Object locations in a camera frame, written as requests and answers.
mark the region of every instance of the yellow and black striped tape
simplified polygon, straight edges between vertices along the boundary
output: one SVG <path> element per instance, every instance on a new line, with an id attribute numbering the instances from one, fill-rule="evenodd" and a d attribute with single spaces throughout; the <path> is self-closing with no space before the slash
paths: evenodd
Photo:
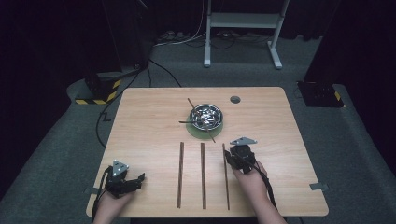
<path id="1" fill-rule="evenodd" d="M 119 85 L 121 84 L 121 80 L 118 80 L 114 82 L 111 92 L 107 95 L 107 97 L 104 97 L 103 99 L 76 99 L 76 103 L 78 105 L 105 105 L 108 102 L 114 100 L 114 98 L 117 95 L 117 90 Z"/>

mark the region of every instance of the white metal frame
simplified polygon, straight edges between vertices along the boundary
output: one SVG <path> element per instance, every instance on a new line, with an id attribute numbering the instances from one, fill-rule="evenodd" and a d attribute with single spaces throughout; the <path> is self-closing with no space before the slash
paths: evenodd
<path id="1" fill-rule="evenodd" d="M 282 68 L 282 63 L 276 51 L 276 43 L 280 29 L 285 19 L 289 0 L 283 2 L 279 14 L 253 14 L 253 13 L 216 13 L 212 12 L 212 0 L 208 0 L 206 16 L 206 41 L 204 67 L 210 67 L 210 29 L 212 27 L 237 27 L 237 28 L 270 28 L 275 29 L 272 40 L 267 42 L 276 69 Z"/>

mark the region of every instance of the stainless steel bowl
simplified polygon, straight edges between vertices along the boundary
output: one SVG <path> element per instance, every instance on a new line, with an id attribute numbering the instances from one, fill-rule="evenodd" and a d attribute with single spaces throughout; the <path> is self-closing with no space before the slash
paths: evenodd
<path id="1" fill-rule="evenodd" d="M 198 105 L 190 112 L 189 119 L 195 128 L 210 131 L 221 125 L 222 113 L 215 105 Z"/>

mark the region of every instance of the wooden table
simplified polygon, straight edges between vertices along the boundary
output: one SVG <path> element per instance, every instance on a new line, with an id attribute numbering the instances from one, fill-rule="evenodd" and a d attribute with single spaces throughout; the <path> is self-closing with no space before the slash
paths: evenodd
<path id="1" fill-rule="evenodd" d="M 239 104 L 230 101 L 241 99 Z M 223 129 L 202 140 L 187 130 L 194 105 L 216 105 Z M 326 216 L 328 206 L 318 183 L 285 92 L 277 87 L 253 88 L 135 88 L 122 95 L 94 186 L 114 160 L 130 165 L 127 180 L 146 173 L 142 189 L 121 212 L 122 217 L 252 217 L 245 195 L 227 164 L 230 210 L 227 206 L 222 144 L 242 136 L 268 172 L 276 205 L 284 217 Z M 184 143 L 181 206 L 177 208 L 180 142 Z M 201 143 L 205 143 L 206 209 L 203 209 Z M 92 212 L 95 195 L 87 206 Z"/>

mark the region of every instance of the black curtain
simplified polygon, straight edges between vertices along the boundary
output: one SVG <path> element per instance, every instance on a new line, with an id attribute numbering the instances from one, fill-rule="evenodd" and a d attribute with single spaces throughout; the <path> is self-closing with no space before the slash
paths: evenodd
<path id="1" fill-rule="evenodd" d="M 62 0 L 0 3 L 0 198 L 70 106 L 67 87 L 84 78 Z"/>

